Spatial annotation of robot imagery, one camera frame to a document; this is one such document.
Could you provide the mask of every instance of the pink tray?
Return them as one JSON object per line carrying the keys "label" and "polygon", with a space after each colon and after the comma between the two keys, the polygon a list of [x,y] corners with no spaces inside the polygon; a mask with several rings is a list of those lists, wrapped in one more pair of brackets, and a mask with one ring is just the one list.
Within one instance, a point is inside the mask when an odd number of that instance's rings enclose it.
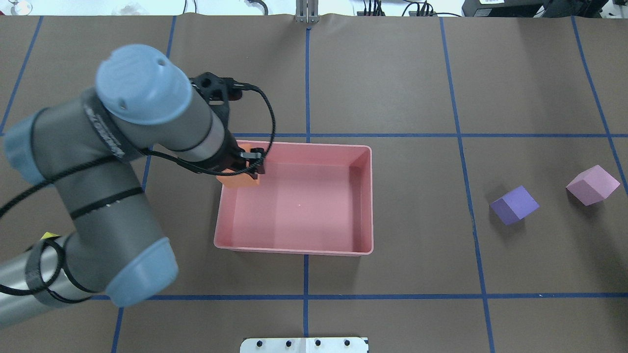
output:
{"label": "pink tray", "polygon": [[274,143],[260,186],[222,187],[214,244],[266,253],[370,254],[371,154],[368,146]]}

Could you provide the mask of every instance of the metal bracket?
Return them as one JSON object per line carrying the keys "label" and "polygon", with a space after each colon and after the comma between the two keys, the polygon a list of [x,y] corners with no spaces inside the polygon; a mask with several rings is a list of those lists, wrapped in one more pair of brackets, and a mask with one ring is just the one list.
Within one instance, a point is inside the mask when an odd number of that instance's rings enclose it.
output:
{"label": "metal bracket", "polygon": [[369,353],[366,337],[246,339],[240,353]]}
{"label": "metal bracket", "polygon": [[296,0],[295,19],[299,23],[317,23],[318,0]]}

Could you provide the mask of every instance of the pink cube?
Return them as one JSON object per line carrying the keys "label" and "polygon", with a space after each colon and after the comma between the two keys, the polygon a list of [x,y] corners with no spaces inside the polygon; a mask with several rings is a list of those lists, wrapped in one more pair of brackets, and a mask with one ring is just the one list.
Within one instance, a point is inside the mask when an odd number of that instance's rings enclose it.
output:
{"label": "pink cube", "polygon": [[619,182],[601,166],[596,165],[578,174],[567,185],[569,190],[585,206],[605,200],[619,186]]}

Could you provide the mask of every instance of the purple cube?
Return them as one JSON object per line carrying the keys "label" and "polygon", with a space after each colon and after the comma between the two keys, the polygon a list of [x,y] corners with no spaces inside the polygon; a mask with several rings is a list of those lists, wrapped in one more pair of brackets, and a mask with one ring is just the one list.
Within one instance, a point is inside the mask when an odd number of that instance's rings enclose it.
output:
{"label": "purple cube", "polygon": [[619,182],[601,166],[596,165],[582,173],[567,185],[569,190],[585,206],[605,200],[619,186]]}
{"label": "purple cube", "polygon": [[493,202],[490,207],[505,225],[511,225],[539,208],[530,193],[520,186]]}

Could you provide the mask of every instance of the black cable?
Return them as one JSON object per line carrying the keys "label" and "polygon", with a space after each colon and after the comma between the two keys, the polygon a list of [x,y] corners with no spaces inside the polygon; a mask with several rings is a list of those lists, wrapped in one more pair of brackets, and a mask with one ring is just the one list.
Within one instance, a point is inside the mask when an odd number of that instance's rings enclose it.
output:
{"label": "black cable", "polygon": [[266,6],[266,3],[263,0],[248,0],[249,3],[253,4],[260,4],[262,6],[262,8],[264,8],[264,16],[268,16],[268,6]]}
{"label": "black cable", "polygon": [[11,201],[7,202],[6,204],[4,204],[2,206],[2,208],[0,208],[0,219],[6,214],[6,212],[9,212],[10,209],[12,209],[13,207],[15,207],[18,203],[22,202],[25,198],[29,197],[30,195],[36,193],[37,191],[47,187],[48,185],[55,183],[69,175],[72,175],[74,173],[78,173],[80,171],[84,171],[87,170],[89,168],[93,168],[95,166],[99,166],[99,165],[103,165],[105,163],[109,163],[109,162],[113,162],[113,161],[117,161],[116,156],[106,156],[106,157],[101,157],[98,158],[97,160],[94,161],[90,161],[87,163],[83,163],[77,166],[73,166],[69,169],[66,169],[64,171],[62,171],[59,174],[53,175],[50,178],[47,178],[46,180],[44,180],[43,182],[34,185],[32,187],[30,187],[29,189],[27,189],[26,191],[23,191],[21,194],[19,194],[18,196],[15,196],[13,199],[11,199]]}
{"label": "black cable", "polygon": [[450,15],[452,15],[452,16],[462,17],[461,15],[459,15],[459,14],[455,14],[455,13],[431,13],[431,14],[429,14],[428,16],[434,16],[434,15],[436,15],[436,14],[450,14]]}
{"label": "black cable", "polygon": [[257,92],[259,95],[261,95],[262,99],[264,99],[264,102],[266,103],[266,107],[268,107],[268,112],[271,115],[271,121],[272,121],[272,124],[273,124],[272,130],[271,130],[271,137],[270,137],[270,140],[268,142],[268,148],[266,149],[265,152],[262,153],[262,156],[261,156],[260,159],[258,159],[257,161],[251,163],[245,169],[241,169],[241,170],[233,171],[233,172],[229,172],[229,173],[224,173],[224,172],[221,172],[221,171],[213,171],[213,170],[209,170],[209,169],[204,169],[204,168],[196,166],[196,165],[194,165],[194,164],[192,164],[192,163],[190,163],[188,161],[182,160],[181,158],[177,158],[177,157],[168,155],[166,153],[158,152],[158,151],[151,151],[150,149],[143,149],[142,153],[144,153],[145,155],[148,155],[148,156],[155,156],[155,157],[163,158],[165,160],[169,160],[171,162],[174,162],[174,163],[176,163],[176,164],[186,168],[187,170],[194,171],[195,173],[203,173],[203,174],[208,174],[208,175],[217,175],[219,177],[231,177],[231,176],[234,176],[234,175],[240,175],[240,174],[244,174],[244,173],[254,172],[257,167],[259,167],[260,165],[262,165],[262,163],[264,163],[264,159],[266,159],[266,155],[268,155],[268,153],[271,150],[271,147],[273,146],[273,142],[274,142],[274,139],[275,139],[275,131],[276,131],[276,121],[275,121],[274,111],[273,111],[273,107],[271,106],[270,101],[268,100],[268,97],[266,97],[266,94],[264,93],[264,91],[262,91],[258,86],[236,82],[234,84],[234,87],[237,88],[237,89],[241,89],[241,90],[251,90],[251,91]]}
{"label": "black cable", "polygon": [[419,11],[416,12],[417,16],[423,16],[423,14],[425,14],[425,10],[428,9],[428,2],[424,2],[423,6],[421,6],[421,9]]}
{"label": "black cable", "polygon": [[408,8],[409,8],[410,6],[412,6],[412,5],[414,5],[414,4],[416,4],[416,12],[419,12],[419,7],[421,6],[421,4],[416,3],[416,2],[414,2],[414,1],[413,1],[413,2],[411,2],[411,3],[410,3],[409,1],[406,1],[406,2],[407,2],[407,3],[409,3],[409,4],[406,6],[406,8],[405,8],[405,9],[403,9],[403,13],[401,14],[401,17],[403,17],[403,15],[405,15],[405,14],[406,14],[406,11],[408,10]]}

